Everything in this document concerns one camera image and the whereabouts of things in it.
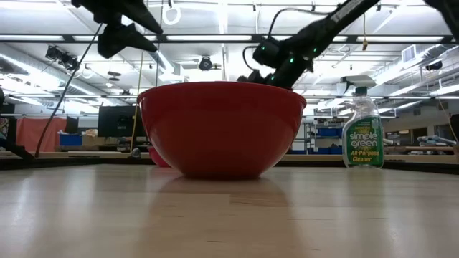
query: black cable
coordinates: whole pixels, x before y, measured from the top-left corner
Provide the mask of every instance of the black cable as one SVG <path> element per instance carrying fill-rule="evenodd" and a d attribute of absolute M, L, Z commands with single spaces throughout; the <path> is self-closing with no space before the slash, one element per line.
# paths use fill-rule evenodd
<path fill-rule="evenodd" d="M 245 58 L 245 51 L 247 51 L 247 49 L 251 49 L 251 48 L 257 48 L 257 46 L 245 47 L 244 50 L 242 51 L 242 58 L 244 60 L 245 65 L 247 65 L 247 67 L 249 67 L 251 70 L 254 70 L 251 66 L 249 66 L 249 63 L 247 63 L 247 59 Z"/>
<path fill-rule="evenodd" d="M 98 30 L 95 32 L 93 40 L 91 40 L 91 42 L 89 43 L 89 46 L 87 46 L 87 49 L 86 49 L 85 53 L 83 54 L 83 56 L 81 57 L 80 61 L 78 62 L 77 67 L 79 67 L 81 65 L 82 61 L 86 57 L 86 54 L 89 52 L 89 49 L 92 47 L 93 43 L 95 42 L 95 39 L 99 35 L 99 31 L 102 28 L 102 25 L 103 24 L 100 24 Z M 67 90 L 68 90 L 68 88 L 70 86 L 70 83 L 72 82 L 72 79 L 75 76 L 76 72 L 77 72 L 77 69 L 73 70 L 72 75 L 70 75 L 70 78 L 69 78 L 69 80 L 67 81 L 67 84 L 64 87 L 64 91 L 62 91 L 62 95 L 60 96 L 59 102 L 57 103 L 56 108 L 52 111 L 52 114 L 49 117 L 48 122 L 46 123 L 46 125 L 45 125 L 45 127 L 43 129 L 42 135 L 40 136 L 40 140 L 38 141 L 37 150 L 35 151 L 35 158 L 39 157 L 40 148 L 42 147 L 42 142 L 43 142 L 44 135 L 48 131 L 48 127 L 51 124 L 51 121 L 52 121 L 53 117 L 56 115 L 56 112 L 59 109 L 59 106 L 62 103 L 62 100 L 64 100 L 65 93 L 67 93 Z"/>
<path fill-rule="evenodd" d="M 309 11 L 309 10 L 304 10 L 304 9 L 298 9 L 298 8 L 284 8 L 284 9 L 281 9 L 279 10 L 274 18 L 273 18 L 273 21 L 271 22 L 271 26 L 270 26 L 270 30 L 268 32 L 268 37 L 271 36 L 271 32 L 273 31 L 273 27 L 274 27 L 274 23 L 275 23 L 275 20 L 278 18 L 279 14 L 284 12 L 284 11 L 299 11 L 299 12 L 304 12 L 304 13 L 307 13 L 307 14 L 312 14 L 312 15 L 319 15 L 319 16 L 326 16 L 326 15 L 329 15 L 330 13 L 323 13 L 323 12 L 317 12 L 317 11 Z"/>

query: bowl rim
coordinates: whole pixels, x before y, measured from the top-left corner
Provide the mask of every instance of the bowl rim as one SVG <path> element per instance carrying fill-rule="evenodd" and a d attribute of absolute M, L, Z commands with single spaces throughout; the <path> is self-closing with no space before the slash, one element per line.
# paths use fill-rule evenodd
<path fill-rule="evenodd" d="M 142 92 L 137 97 L 137 103 L 140 104 L 142 99 L 145 98 L 147 94 L 150 94 L 150 93 L 158 91 L 158 90 L 166 90 L 166 89 L 170 89 L 171 87 L 181 87 L 181 86 L 184 86 L 185 84 L 186 84 L 187 87 L 190 87 L 190 86 L 193 86 L 193 85 L 214 84 L 216 82 L 218 82 L 220 84 L 225 84 L 225 85 L 233 85 L 234 87 L 254 87 L 254 88 L 260 88 L 260 89 L 263 88 L 263 89 L 269 89 L 269 90 L 277 90 L 280 94 L 290 94 L 293 97 L 296 97 L 303 104 L 303 108 L 306 107 L 306 99 L 302 95 L 299 95 L 298 93 L 296 93 L 296 92 L 294 92 L 292 90 L 287 90 L 287 89 L 283 89 L 283 88 L 272 86 L 272 85 L 262 85 L 262 84 L 253 83 L 253 82 L 228 82 L 228 81 L 180 82 L 180 83 L 173 83 L 173 84 L 159 86 L 159 87 L 153 87 L 151 89 L 148 89 L 148 90 Z"/>

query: fluorescent light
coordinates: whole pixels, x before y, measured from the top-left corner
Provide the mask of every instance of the fluorescent light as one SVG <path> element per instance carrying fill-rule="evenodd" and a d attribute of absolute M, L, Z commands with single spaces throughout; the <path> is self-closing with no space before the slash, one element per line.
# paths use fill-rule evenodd
<path fill-rule="evenodd" d="M 292 37 L 293 35 L 272 35 L 273 38 L 277 39 L 277 40 L 285 40 L 285 39 L 288 39 L 290 37 Z M 336 36 L 333 38 L 333 41 L 334 42 L 345 42 L 347 40 L 347 36 Z"/>
<path fill-rule="evenodd" d="M 333 38 L 333 41 L 335 42 L 345 42 L 347 40 L 346 36 L 336 36 Z"/>
<path fill-rule="evenodd" d="M 43 89 L 53 89 L 53 90 L 56 87 L 59 87 L 60 85 L 60 79 L 57 79 L 56 77 L 46 72 L 42 72 L 40 69 L 36 67 L 30 66 L 28 64 L 24 64 L 23 62 L 17 61 L 4 54 L 0 54 L 0 57 L 26 70 L 29 73 L 29 76 L 24 77 L 24 79 L 30 81 L 34 85 L 40 85 Z"/>
<path fill-rule="evenodd" d="M 378 109 L 378 112 L 379 112 L 379 114 L 381 114 L 381 113 L 387 112 L 387 111 L 389 111 L 389 110 L 391 110 L 391 109 L 392 109 L 392 108 L 390 108 L 390 107 L 379 108 L 379 109 Z"/>
<path fill-rule="evenodd" d="M 80 86 L 77 86 L 77 85 L 74 85 L 74 84 L 71 84 L 70 86 L 74 87 L 75 89 L 79 90 L 80 92 L 84 92 L 88 95 L 94 95 L 94 93 L 92 93 L 91 91 L 89 90 L 85 90 L 83 88 L 81 88 Z"/>
<path fill-rule="evenodd" d="M 24 102 L 30 105 L 42 105 L 40 101 L 33 100 L 28 97 L 21 97 L 21 98 L 15 98 L 15 97 L 8 97 L 10 100 L 16 100 L 19 102 Z"/>
<path fill-rule="evenodd" d="M 34 3 L 33 1 L 0 1 L 0 9 L 51 11 L 74 8 L 74 6 L 57 3 Z"/>
<path fill-rule="evenodd" d="M 409 97 L 409 96 L 399 96 L 399 97 L 389 97 L 390 100 L 429 100 L 431 97 Z"/>
<path fill-rule="evenodd" d="M 157 37 L 156 36 L 144 36 L 146 39 L 148 40 L 156 40 Z"/>
<path fill-rule="evenodd" d="M 401 105 L 399 107 L 397 107 L 397 109 L 404 109 L 404 108 L 408 108 L 408 107 L 411 107 L 413 105 L 416 105 L 417 103 L 419 103 L 420 101 L 414 101 L 414 102 L 410 102 L 410 103 L 407 103 L 407 104 L 404 104 L 404 105 Z"/>
<path fill-rule="evenodd" d="M 348 108 L 348 109 L 346 109 L 346 110 L 341 111 L 341 112 L 339 113 L 339 115 L 348 115 L 348 114 L 350 114 L 350 113 L 352 113 L 352 112 L 353 112 L 352 109 L 351 109 L 351 108 Z"/>
<path fill-rule="evenodd" d="M 336 96 L 316 96 L 316 95 L 303 95 L 303 97 L 305 99 L 311 99 L 311 100 L 321 100 L 321 99 L 326 99 L 326 100 L 330 100 L 330 99 L 336 99 Z"/>
<path fill-rule="evenodd" d="M 73 39 L 76 41 L 91 41 L 94 36 L 73 36 Z M 95 37 L 95 41 L 99 41 L 99 36 Z"/>
<path fill-rule="evenodd" d="M 101 95 L 65 95 L 65 98 L 98 98 Z"/>
<path fill-rule="evenodd" d="M 168 40 L 189 40 L 189 41 L 238 41 L 251 40 L 250 35 L 176 35 L 166 36 Z"/>
<path fill-rule="evenodd" d="M 277 40 L 285 40 L 288 39 L 289 37 L 292 37 L 292 35 L 272 35 L 273 38 Z"/>
<path fill-rule="evenodd" d="M 59 35 L 0 35 L 0 40 L 55 40 L 64 41 Z"/>
<path fill-rule="evenodd" d="M 27 95 L 27 94 L 15 94 L 11 95 L 12 97 L 56 97 L 56 95 Z"/>
<path fill-rule="evenodd" d="M 401 95 L 401 94 L 405 94 L 405 93 L 408 93 L 414 89 L 416 89 L 417 87 L 416 86 L 408 86 L 408 87 L 404 87 L 403 89 L 400 89 L 400 90 L 397 90 L 397 91 L 394 91 L 393 93 L 389 94 L 389 96 L 398 96 L 398 95 Z"/>
<path fill-rule="evenodd" d="M 439 90 L 436 90 L 436 91 L 430 93 L 430 95 L 432 95 L 432 96 L 445 95 L 445 94 L 448 94 L 448 93 L 456 92 L 458 90 L 459 90 L 459 85 L 453 85 L 453 86 L 443 87 L 443 88 L 441 88 Z"/>
<path fill-rule="evenodd" d="M 440 42 L 443 36 L 368 36 L 366 40 L 369 42 Z M 363 42 L 365 37 L 357 37 L 357 41 Z"/>
<path fill-rule="evenodd" d="M 137 95 L 109 95 L 107 98 L 137 98 Z"/>

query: cable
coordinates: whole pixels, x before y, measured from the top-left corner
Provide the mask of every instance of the cable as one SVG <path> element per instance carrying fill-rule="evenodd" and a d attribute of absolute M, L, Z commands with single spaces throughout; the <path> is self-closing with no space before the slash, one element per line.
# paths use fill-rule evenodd
<path fill-rule="evenodd" d="M 248 46 L 248 47 L 245 47 L 244 50 L 242 51 L 242 58 L 243 58 L 243 60 L 244 60 L 245 65 L 247 65 L 247 67 L 249 67 L 251 70 L 254 70 L 254 69 L 249 65 L 249 63 L 247 63 L 247 59 L 245 58 L 245 52 L 247 51 L 247 49 L 251 49 L 251 48 L 257 48 L 257 46 Z"/>
<path fill-rule="evenodd" d="M 164 0 L 161 0 L 161 16 L 163 16 L 163 10 L 164 10 Z M 163 19 L 160 19 L 159 20 L 159 26 L 161 26 L 163 24 Z M 138 86 L 137 86 L 137 96 L 139 95 L 140 91 L 141 91 L 141 80 L 142 80 L 142 68 L 143 68 L 143 51 L 141 52 L 141 67 L 140 67 L 140 71 L 138 71 Z M 159 68 L 159 56 L 158 56 L 158 62 L 156 63 L 156 86 L 158 87 L 158 68 Z M 134 148 L 134 142 L 136 141 L 136 139 L 134 139 L 134 136 L 136 136 L 136 126 L 137 126 L 137 100 L 136 100 L 136 111 L 134 111 L 134 126 L 132 128 L 132 136 L 131 136 L 131 149 L 130 149 L 130 153 L 132 153 L 132 150 Z"/>
<path fill-rule="evenodd" d="M 362 51 L 366 51 L 368 48 L 368 41 L 366 40 L 366 14 L 364 14 L 364 42 L 362 43 Z"/>
<path fill-rule="evenodd" d="M 319 15 L 319 16 L 326 16 L 326 15 L 330 14 L 330 13 L 309 11 L 309 10 L 298 9 L 298 8 L 284 8 L 284 9 L 281 9 L 274 15 L 273 21 L 271 22 L 270 30 L 268 32 L 268 37 L 271 37 L 271 32 L 273 31 L 275 20 L 278 18 L 279 14 L 284 12 L 284 11 L 299 11 L 299 12 L 304 12 L 304 13 L 307 13 L 307 14 Z"/>
<path fill-rule="evenodd" d="M 81 57 L 81 60 L 78 62 L 78 66 L 79 67 L 82 63 L 82 61 L 84 60 L 84 58 L 86 57 L 86 54 L 89 52 L 89 49 L 92 47 L 93 43 L 95 42 L 95 39 L 97 37 L 97 35 L 99 34 L 99 31 L 100 29 L 102 28 L 102 25 L 103 24 L 100 24 L 98 30 L 95 32 L 94 34 L 94 37 L 93 37 L 93 40 L 91 40 L 91 42 L 89 43 L 89 46 L 87 46 L 87 49 L 85 51 L 85 53 L 83 54 L 83 56 Z M 56 105 L 56 108 L 52 111 L 52 114 L 51 116 L 49 117 L 48 119 L 48 122 L 46 123 L 44 129 L 43 129 L 43 132 L 42 132 L 42 135 L 40 136 L 40 139 L 38 141 L 38 146 L 37 146 L 37 150 L 35 151 L 35 158 L 38 158 L 39 157 L 39 154 L 40 154 L 40 147 L 42 147 L 42 142 L 43 142 L 43 138 L 44 138 L 44 135 L 46 134 L 46 132 L 48 131 L 48 127 L 49 125 L 51 124 L 52 122 L 52 119 L 53 117 L 56 115 L 56 112 L 57 110 L 59 109 L 59 106 L 60 104 L 62 103 L 62 100 L 64 100 L 64 96 L 65 96 L 65 93 L 67 92 L 69 86 L 70 86 L 70 83 L 72 82 L 72 79 L 73 77 L 75 76 L 75 73 L 77 72 L 77 70 L 73 70 L 73 73 L 72 75 L 70 76 L 69 80 L 67 81 L 67 84 L 65 85 L 64 87 L 64 91 L 62 91 L 62 94 L 60 96 L 60 99 L 59 99 L 59 102 L 57 103 Z"/>
<path fill-rule="evenodd" d="M 442 107 L 442 110 L 443 110 L 443 112 L 445 113 L 446 118 L 448 119 L 448 124 L 450 125 L 451 133 L 453 133 L 453 136 L 454 136 L 454 139 L 456 140 L 456 143 L 459 143 L 458 137 L 457 137 L 457 135 L 454 133 L 453 125 L 451 124 L 451 118 L 450 118 L 450 116 L 446 113 L 446 110 L 445 110 L 445 108 L 443 107 L 442 101 L 441 101 L 441 100 L 438 100 L 438 102 L 440 103 L 440 107 Z"/>

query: bottle label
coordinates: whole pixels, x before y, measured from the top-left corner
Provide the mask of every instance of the bottle label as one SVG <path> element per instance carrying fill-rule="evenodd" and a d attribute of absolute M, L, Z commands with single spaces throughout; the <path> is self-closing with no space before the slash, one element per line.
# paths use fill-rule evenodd
<path fill-rule="evenodd" d="M 354 122 L 346 131 L 345 147 L 352 165 L 382 165 L 384 146 L 381 118 L 371 116 Z"/>

